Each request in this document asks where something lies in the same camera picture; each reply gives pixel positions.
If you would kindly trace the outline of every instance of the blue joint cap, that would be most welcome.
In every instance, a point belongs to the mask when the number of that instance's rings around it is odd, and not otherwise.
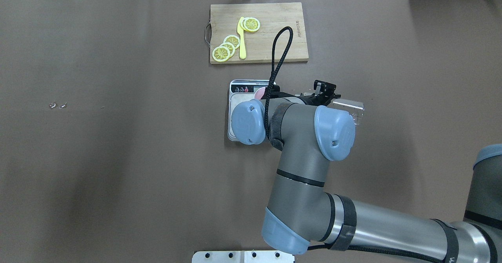
[[[265,140],[263,115],[265,107],[257,99],[244,101],[232,111],[232,130],[235,137],[242,143],[260,144]]]
[[[262,237],[272,248],[293,255],[307,252],[310,243],[286,226],[269,208],[265,208]]]
[[[499,155],[502,155],[502,143],[488,145],[487,147],[484,147],[479,151],[474,166],[476,166],[479,162],[483,161],[484,159],[488,159],[490,157],[495,157]]]
[[[317,144],[330,161],[342,161],[350,153],[355,139],[355,124],[347,111],[317,107],[314,115]]]

